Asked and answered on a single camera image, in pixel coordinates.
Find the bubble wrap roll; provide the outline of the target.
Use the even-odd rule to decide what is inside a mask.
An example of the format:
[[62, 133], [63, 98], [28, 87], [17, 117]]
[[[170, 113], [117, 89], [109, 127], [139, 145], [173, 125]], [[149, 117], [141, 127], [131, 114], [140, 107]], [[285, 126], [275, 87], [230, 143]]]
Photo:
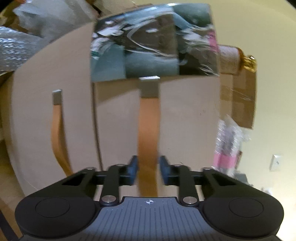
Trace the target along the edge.
[[38, 36], [1, 26], [1, 71], [15, 71], [47, 44]]

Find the white wall switch plate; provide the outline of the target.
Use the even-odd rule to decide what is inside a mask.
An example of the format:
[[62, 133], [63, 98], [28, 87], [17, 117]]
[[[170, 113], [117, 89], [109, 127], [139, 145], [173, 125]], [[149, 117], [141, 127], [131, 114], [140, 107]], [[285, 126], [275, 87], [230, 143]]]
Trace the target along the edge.
[[269, 170], [271, 172], [280, 171], [282, 161], [283, 161], [283, 155], [278, 155], [278, 154], [272, 155], [271, 162], [270, 162], [270, 165], [269, 165]]

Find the amber bottle gold cap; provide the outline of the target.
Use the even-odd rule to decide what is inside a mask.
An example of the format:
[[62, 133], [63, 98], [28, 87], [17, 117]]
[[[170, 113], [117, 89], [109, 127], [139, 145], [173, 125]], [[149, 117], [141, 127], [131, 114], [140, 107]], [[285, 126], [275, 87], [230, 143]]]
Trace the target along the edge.
[[243, 69], [255, 73], [257, 61], [252, 55], [245, 55], [237, 47], [219, 45], [220, 73], [238, 75]]

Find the anime poster on drawer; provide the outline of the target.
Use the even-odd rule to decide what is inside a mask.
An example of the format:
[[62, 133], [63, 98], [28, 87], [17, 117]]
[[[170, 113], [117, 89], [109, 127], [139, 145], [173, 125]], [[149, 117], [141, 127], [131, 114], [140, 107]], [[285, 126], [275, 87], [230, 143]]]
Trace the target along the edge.
[[142, 6], [98, 20], [91, 80], [218, 75], [218, 44], [208, 4]]

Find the pink wrapped plastic packet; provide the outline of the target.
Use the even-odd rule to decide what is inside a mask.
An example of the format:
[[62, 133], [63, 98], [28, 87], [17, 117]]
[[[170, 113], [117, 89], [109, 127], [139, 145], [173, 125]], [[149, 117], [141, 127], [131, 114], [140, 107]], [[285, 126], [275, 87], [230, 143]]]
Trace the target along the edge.
[[249, 132], [240, 127], [229, 115], [218, 121], [213, 168], [234, 176], [242, 144], [250, 140]]

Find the wooden drawer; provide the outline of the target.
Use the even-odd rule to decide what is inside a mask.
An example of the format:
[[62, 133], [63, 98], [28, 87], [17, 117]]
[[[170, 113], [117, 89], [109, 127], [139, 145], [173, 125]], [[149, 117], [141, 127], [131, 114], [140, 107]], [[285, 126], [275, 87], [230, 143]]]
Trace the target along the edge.
[[136, 79], [94, 84], [99, 149], [104, 168], [138, 156], [133, 186], [123, 196], [175, 196], [160, 177], [158, 159], [192, 170], [210, 167], [217, 133], [220, 80], [213, 76], [176, 76], [157, 81], [157, 98], [141, 96]]

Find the brown cardboard box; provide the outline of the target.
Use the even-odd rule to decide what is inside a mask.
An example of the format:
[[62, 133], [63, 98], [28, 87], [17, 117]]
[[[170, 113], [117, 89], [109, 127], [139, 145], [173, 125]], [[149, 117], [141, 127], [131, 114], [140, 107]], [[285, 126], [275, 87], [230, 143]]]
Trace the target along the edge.
[[253, 128], [257, 74], [243, 69], [238, 75], [220, 75], [220, 118], [230, 116], [240, 127]]

